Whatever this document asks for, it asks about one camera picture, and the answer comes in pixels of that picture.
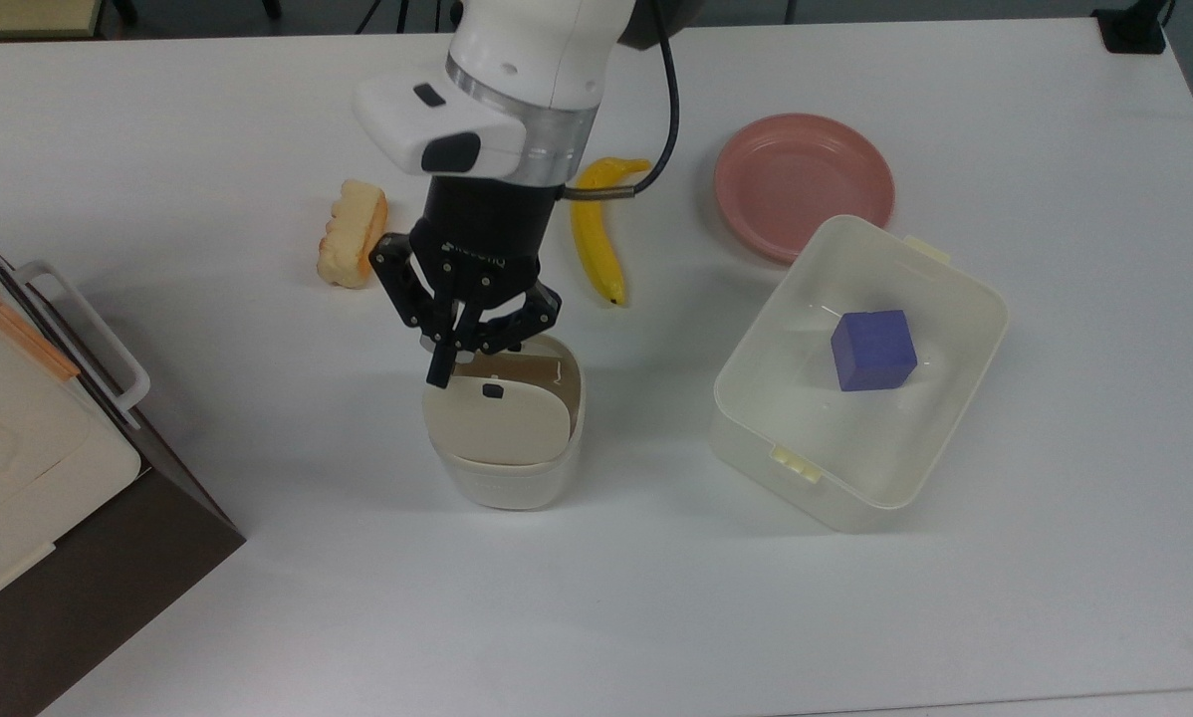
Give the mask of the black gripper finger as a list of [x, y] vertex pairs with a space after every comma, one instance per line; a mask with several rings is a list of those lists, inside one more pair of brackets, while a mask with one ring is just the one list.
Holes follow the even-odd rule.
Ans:
[[433, 292], [425, 288], [412, 256], [408, 235], [385, 233], [369, 251], [367, 261], [402, 322], [418, 328], [425, 339], [432, 341], [425, 381], [445, 389], [459, 353], [455, 346], [455, 299], [449, 292]]
[[523, 304], [514, 313], [481, 322], [474, 333], [472, 351], [494, 356], [502, 351], [518, 351], [524, 341], [549, 330], [560, 316], [560, 293], [537, 282], [523, 295]]

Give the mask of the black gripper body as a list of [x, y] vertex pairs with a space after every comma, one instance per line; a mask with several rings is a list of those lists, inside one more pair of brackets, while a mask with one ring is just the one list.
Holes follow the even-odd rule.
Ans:
[[488, 309], [539, 282], [539, 248], [560, 187], [530, 187], [495, 178], [433, 177], [424, 212], [409, 233], [413, 255], [432, 291], [465, 301], [492, 277]]

